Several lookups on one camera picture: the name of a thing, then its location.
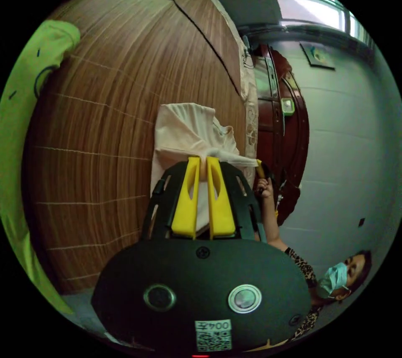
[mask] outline woman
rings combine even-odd
[[[257,184],[257,191],[262,198],[261,213],[268,244],[285,252],[294,260],[304,274],[309,287],[311,309],[295,334],[287,340],[287,342],[293,341],[314,327],[318,315],[325,305],[337,301],[340,303],[363,284],[371,269],[371,253],[364,250],[356,253],[347,258],[345,262],[328,269],[323,278],[317,281],[312,267],[280,238],[279,227],[276,223],[271,179],[260,179]]]

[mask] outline hand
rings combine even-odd
[[[257,193],[263,198],[273,198],[271,178],[260,179],[257,184]]]

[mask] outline leopard print shirt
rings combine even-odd
[[[304,274],[308,287],[315,287],[317,285],[317,278],[315,277],[313,268],[304,259],[298,256],[293,249],[288,248],[285,253],[294,260],[296,266]],[[315,326],[315,322],[317,321],[322,308],[322,306],[312,306],[304,322],[288,341],[293,341],[310,331]]]

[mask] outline qr code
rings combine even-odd
[[[225,351],[232,349],[230,331],[197,332],[198,351]]]

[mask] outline black hair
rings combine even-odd
[[[363,255],[364,256],[364,266],[363,269],[361,270],[361,273],[359,274],[359,277],[356,278],[354,283],[349,287],[349,289],[352,291],[352,294],[361,286],[364,284],[364,282],[367,279],[367,276],[370,273],[372,262],[371,262],[371,252],[369,250],[361,250],[360,252],[357,252],[356,255]]]

